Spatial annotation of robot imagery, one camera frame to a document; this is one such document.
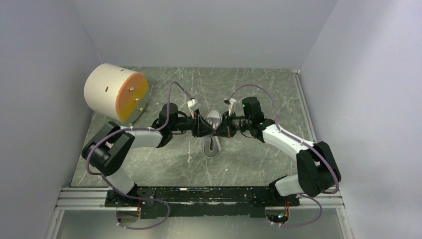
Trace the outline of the white shoelace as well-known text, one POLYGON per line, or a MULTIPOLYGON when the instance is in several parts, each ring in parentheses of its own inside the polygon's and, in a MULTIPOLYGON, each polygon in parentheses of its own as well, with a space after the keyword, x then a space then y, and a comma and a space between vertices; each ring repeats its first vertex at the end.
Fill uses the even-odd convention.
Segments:
POLYGON ((213 131, 216 131, 221 124, 220 118, 207 118, 207 122, 212 126, 213 131))

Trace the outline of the grey canvas sneaker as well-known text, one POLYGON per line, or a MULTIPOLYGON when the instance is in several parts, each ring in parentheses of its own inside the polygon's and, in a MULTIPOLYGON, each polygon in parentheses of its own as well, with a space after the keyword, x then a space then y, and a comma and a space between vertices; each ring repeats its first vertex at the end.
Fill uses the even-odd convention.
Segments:
MULTIPOLYGON (((205 121, 207 118, 220 118, 222 121, 222 115, 218 110, 211 110, 205 116, 205 121)), ((218 153, 221 151, 221 145, 217 136, 207 135, 203 140, 203 153, 207 158, 215 158, 218 153)))

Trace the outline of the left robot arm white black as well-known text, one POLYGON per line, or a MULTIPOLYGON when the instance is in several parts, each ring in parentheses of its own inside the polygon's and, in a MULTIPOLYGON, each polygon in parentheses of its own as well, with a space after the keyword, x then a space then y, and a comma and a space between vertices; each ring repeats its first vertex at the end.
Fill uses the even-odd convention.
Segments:
POLYGON ((204 154, 215 157, 220 150, 217 138, 213 135, 221 125, 223 116, 218 110, 209 111, 201 116, 198 110, 187 115, 179 111, 174 103, 165 104, 152 126, 132 129, 114 122, 106 123, 100 131, 84 146, 81 156, 87 167, 94 167, 118 194, 118 201, 125 207, 136 204, 137 185, 122 168, 122 164, 132 148, 164 147, 175 132, 190 131, 194 137, 204 139, 204 154))

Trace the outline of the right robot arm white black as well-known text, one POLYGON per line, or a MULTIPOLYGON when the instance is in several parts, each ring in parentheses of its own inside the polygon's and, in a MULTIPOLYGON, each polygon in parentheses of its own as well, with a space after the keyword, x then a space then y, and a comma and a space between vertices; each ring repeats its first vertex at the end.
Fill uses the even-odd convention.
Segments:
POLYGON ((274 188, 269 192, 269 201, 274 206, 281 206, 289 195, 305 194, 315 197, 321 193, 329 194, 329 188, 339 189, 341 174, 329 145, 323 141, 314 143, 297 137, 286 131, 274 120, 264 116, 260 102, 256 97, 244 98, 243 115, 234 112, 236 100, 229 99, 228 111, 221 114, 210 111, 205 121, 214 129, 213 136, 206 136, 206 149, 217 150, 217 137, 233 137, 236 133, 250 132, 252 138, 278 148, 296 160, 297 173, 283 176, 270 183, 274 188))

